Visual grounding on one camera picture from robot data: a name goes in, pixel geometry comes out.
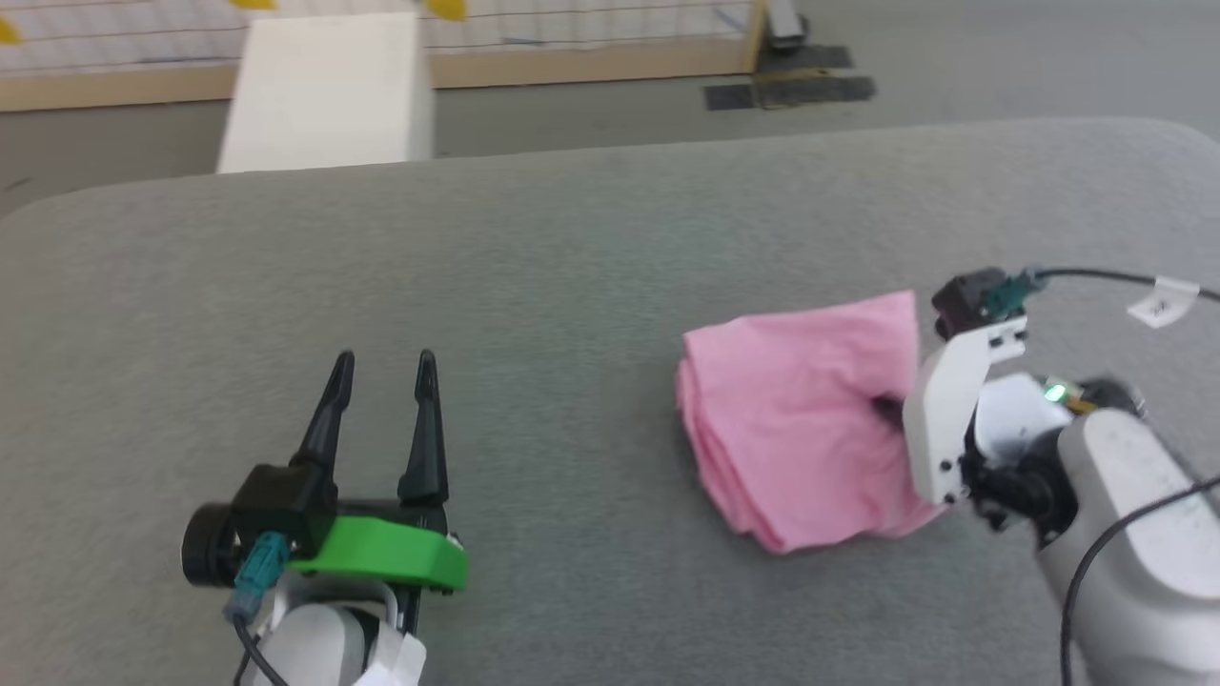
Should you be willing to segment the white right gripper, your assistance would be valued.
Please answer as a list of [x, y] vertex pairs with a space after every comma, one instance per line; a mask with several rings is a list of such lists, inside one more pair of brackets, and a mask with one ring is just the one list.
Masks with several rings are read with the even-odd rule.
[[936, 330], [946, 343], [920, 366], [911, 394], [906, 400], [874, 395], [874, 413], [888, 425], [902, 425], [922, 500], [967, 502], [997, 533], [1024, 518], [1039, 543], [1048, 544], [1078, 511], [1057, 448], [1059, 435], [1076, 417], [1099, 409], [1143, 417], [1146, 400], [1111, 377], [989, 377], [994, 365], [1024, 355], [1024, 315], [956, 332], [939, 316]]

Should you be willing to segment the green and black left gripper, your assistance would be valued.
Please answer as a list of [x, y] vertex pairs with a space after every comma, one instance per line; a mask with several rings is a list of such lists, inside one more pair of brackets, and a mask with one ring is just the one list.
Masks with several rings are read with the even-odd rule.
[[[342, 417], [353, 399], [355, 355], [336, 356], [314, 417], [289, 465], [315, 465], [333, 474]], [[440, 508], [449, 498], [447, 450], [440, 409], [438, 364], [431, 349], [418, 356], [417, 404], [407, 469], [396, 485], [396, 498], [409, 508]], [[451, 533], [440, 533], [442, 511], [400, 520], [375, 516], [368, 503], [333, 518], [318, 544], [307, 546], [281, 527], [242, 533], [231, 505], [207, 503], [189, 520], [181, 546], [184, 577], [195, 587], [228, 590], [222, 609], [227, 623], [253, 625], [273, 590], [285, 590], [289, 577], [318, 582], [370, 582], [396, 603], [392, 624], [414, 632], [422, 592], [454, 594], [466, 590], [468, 555]]]

